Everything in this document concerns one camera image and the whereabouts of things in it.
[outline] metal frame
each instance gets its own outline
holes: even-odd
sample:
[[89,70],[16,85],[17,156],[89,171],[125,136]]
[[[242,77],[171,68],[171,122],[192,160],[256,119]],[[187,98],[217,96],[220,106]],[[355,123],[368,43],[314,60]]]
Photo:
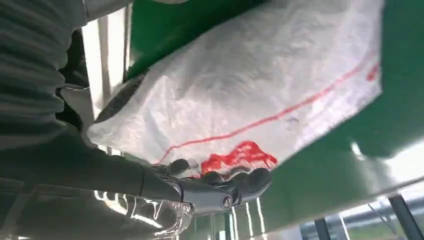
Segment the metal frame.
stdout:
[[396,195],[388,200],[408,240],[424,240],[423,234],[404,198],[401,195]]
[[314,221],[319,240],[331,240],[329,228],[324,218]]

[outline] robotic hand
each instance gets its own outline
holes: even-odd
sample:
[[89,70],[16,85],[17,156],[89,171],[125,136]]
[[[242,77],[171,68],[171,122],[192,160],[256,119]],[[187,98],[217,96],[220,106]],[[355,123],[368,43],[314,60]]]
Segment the robotic hand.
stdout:
[[228,181],[223,181],[217,172],[209,172],[199,179],[175,177],[189,168],[186,160],[178,159],[169,166],[154,165],[146,169],[144,174],[149,181],[143,185],[141,196],[190,203],[196,215],[206,215],[254,200],[271,184],[271,173],[264,168],[250,174],[239,173]]

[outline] green panel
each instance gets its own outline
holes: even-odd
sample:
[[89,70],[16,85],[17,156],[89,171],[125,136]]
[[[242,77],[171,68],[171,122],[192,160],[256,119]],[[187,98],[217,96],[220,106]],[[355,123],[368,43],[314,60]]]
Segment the green panel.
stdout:
[[132,11],[133,77],[211,27],[251,9],[264,0],[190,0],[163,4],[136,0]]
[[[132,50],[138,58],[132,74],[145,71],[176,47],[257,2],[191,0],[163,5],[136,1]],[[398,155],[424,136],[423,23],[424,1],[386,2],[382,96],[273,171],[273,184],[260,198],[266,232],[358,205],[423,179],[424,147],[421,154],[414,148],[413,154]],[[366,155],[365,160],[353,154],[353,142]],[[250,209],[253,234],[260,235],[256,202]],[[247,239],[246,207],[236,213],[239,239]],[[209,231],[209,224],[193,223],[182,239],[206,239]]]

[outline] polypropylene bag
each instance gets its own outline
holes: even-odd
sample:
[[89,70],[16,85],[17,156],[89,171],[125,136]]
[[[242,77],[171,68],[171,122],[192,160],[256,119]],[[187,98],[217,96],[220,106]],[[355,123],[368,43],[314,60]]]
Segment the polypropylene bag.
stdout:
[[383,0],[272,0],[154,64],[90,139],[198,173],[274,168],[380,93]]

